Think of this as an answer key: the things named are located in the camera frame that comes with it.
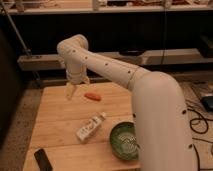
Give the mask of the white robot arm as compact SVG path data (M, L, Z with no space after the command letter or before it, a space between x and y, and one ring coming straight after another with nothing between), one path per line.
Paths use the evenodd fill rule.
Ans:
M91 70L131 92L142 171L199 170L184 94L172 76L93 53L80 34L58 43L57 52L71 84L86 82Z

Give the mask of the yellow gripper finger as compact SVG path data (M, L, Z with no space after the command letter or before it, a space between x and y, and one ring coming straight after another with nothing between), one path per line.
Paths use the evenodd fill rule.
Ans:
M68 100L71 100L75 91L77 90L77 86L71 84L70 82L66 83L66 97Z

